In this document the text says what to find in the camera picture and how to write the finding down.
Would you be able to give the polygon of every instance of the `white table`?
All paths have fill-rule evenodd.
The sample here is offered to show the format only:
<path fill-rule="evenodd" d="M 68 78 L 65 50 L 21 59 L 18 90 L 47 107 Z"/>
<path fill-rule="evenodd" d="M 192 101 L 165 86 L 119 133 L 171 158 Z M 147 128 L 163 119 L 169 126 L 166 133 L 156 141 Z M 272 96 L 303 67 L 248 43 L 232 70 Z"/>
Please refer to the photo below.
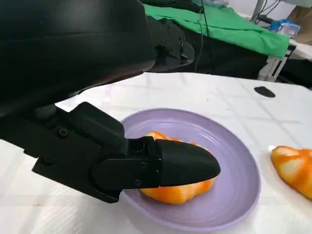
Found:
<path fill-rule="evenodd" d="M 265 85 L 276 98 L 262 97 Z M 306 88 L 209 75 L 144 74 L 96 87 L 59 104 L 71 110 L 88 101 L 115 118 L 154 107 L 180 108 L 218 121 L 249 147 L 261 173 L 261 196 L 242 223 L 218 234 L 311 234 L 312 203 L 276 174 L 269 146 L 312 148 L 312 93 Z M 183 234 L 160 226 L 125 201 L 106 204 L 31 169 L 35 159 L 0 142 L 2 234 Z"/>

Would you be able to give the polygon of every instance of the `green fabric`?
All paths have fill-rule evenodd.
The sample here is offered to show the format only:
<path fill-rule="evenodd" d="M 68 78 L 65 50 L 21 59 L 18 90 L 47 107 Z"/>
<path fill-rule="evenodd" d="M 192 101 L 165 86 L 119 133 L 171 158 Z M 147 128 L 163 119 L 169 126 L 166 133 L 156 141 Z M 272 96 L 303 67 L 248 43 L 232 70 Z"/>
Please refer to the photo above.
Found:
<path fill-rule="evenodd" d="M 148 16 L 160 20 L 175 20 L 178 24 L 201 33 L 200 14 L 171 7 L 145 6 Z M 212 38 L 232 43 L 268 56 L 284 58 L 289 37 L 270 32 L 242 18 L 232 8 L 205 6 L 209 34 Z M 205 19 L 201 17 L 203 34 L 207 35 Z"/>

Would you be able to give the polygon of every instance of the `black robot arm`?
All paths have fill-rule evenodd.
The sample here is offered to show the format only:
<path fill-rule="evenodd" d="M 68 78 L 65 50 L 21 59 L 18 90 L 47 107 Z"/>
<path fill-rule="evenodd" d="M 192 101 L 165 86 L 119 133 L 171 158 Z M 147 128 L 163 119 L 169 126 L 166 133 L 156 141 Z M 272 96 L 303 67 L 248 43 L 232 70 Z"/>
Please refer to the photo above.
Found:
<path fill-rule="evenodd" d="M 193 61 L 184 34 L 146 18 L 137 0 L 0 2 L 0 138 L 37 158 L 33 171 L 102 201 L 123 189 L 217 176 L 200 147 L 151 137 L 126 139 L 120 122 L 82 103 L 54 103 L 84 90 Z"/>

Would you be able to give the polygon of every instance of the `black mount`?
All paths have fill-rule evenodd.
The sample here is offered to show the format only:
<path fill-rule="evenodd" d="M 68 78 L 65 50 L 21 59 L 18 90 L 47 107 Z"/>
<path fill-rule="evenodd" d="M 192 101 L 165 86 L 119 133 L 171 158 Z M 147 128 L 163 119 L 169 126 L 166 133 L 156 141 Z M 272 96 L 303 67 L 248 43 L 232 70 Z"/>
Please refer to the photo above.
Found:
<path fill-rule="evenodd" d="M 84 102 L 0 120 L 0 138 L 39 158 L 33 171 L 108 203 L 123 189 L 160 185 L 162 160 L 152 137 L 127 140 L 120 122 Z"/>

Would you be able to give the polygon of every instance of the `black object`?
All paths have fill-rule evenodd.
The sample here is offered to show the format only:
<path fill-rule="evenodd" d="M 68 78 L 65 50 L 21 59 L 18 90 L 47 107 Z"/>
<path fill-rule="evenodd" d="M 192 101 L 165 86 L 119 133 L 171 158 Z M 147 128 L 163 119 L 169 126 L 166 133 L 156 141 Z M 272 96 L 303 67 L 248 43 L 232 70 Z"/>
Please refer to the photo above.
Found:
<path fill-rule="evenodd" d="M 254 90 L 260 95 L 265 96 L 267 98 L 276 97 L 276 95 L 271 90 L 269 90 L 268 88 L 264 86 L 255 87 Z"/>
<path fill-rule="evenodd" d="M 194 49 L 186 42 L 185 35 L 170 20 L 148 17 L 153 44 L 156 49 L 156 66 L 149 72 L 162 72 L 191 64 Z"/>
<path fill-rule="evenodd" d="M 124 138 L 120 122 L 85 102 L 71 112 L 55 105 L 0 119 L 0 138 L 38 158 L 33 171 L 108 203 L 122 189 L 204 181 L 220 166 L 208 151 L 152 137 Z"/>
<path fill-rule="evenodd" d="M 69 113 L 54 105 L 191 63 L 192 47 L 170 22 L 147 22 L 137 0 L 11 0 L 0 2 L 0 25 L 0 139 L 38 158 L 34 172 L 109 203 L 122 189 L 219 174 L 216 159 L 197 146 L 126 139 L 122 124 L 91 104 Z"/>
<path fill-rule="evenodd" d="M 179 38 L 157 35 L 153 31 L 161 22 L 149 22 L 137 0 L 2 1 L 0 117 L 151 68 L 164 71 L 192 62 L 194 52 L 182 31 L 175 29 Z M 167 43 L 159 46 L 163 36 Z M 158 50 L 174 65 L 157 68 Z"/>
<path fill-rule="evenodd" d="M 198 13 L 201 8 L 193 3 L 192 0 L 141 0 L 141 2 L 151 6 L 173 7 L 193 11 L 195 13 Z"/>

